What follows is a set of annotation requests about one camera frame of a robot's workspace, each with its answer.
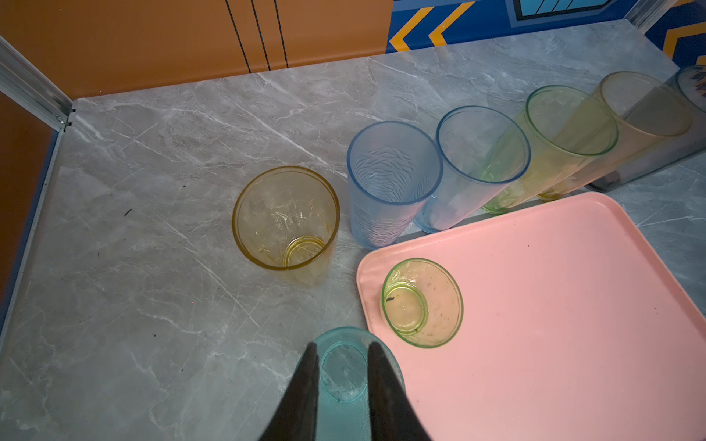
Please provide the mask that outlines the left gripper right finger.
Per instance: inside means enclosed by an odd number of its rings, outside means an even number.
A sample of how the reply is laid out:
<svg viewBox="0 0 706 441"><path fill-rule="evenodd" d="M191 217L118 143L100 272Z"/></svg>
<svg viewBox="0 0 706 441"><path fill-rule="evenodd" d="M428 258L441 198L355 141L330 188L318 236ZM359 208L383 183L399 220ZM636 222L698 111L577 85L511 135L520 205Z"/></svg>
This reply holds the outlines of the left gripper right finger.
<svg viewBox="0 0 706 441"><path fill-rule="evenodd" d="M418 420L382 345L368 351L368 389L372 440L426 440Z"/></svg>

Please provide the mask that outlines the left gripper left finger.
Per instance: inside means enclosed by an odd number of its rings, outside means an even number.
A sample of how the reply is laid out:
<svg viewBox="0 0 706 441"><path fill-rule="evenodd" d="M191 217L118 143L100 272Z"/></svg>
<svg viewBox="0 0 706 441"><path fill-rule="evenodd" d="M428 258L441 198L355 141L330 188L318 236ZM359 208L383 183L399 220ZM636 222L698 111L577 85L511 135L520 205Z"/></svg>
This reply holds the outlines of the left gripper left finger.
<svg viewBox="0 0 706 441"><path fill-rule="evenodd" d="M314 440L318 417L320 363L310 342L260 440Z"/></svg>

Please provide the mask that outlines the green short glass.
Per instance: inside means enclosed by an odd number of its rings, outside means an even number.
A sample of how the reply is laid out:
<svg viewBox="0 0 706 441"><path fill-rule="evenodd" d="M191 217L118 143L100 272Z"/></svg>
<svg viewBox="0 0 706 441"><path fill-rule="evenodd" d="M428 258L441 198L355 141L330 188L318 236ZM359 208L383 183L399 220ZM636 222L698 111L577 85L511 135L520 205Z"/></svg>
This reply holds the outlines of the green short glass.
<svg viewBox="0 0 706 441"><path fill-rule="evenodd" d="M386 276L381 311L406 343L432 349L446 345L458 334L463 323L463 295L446 268L426 258L410 258Z"/></svg>

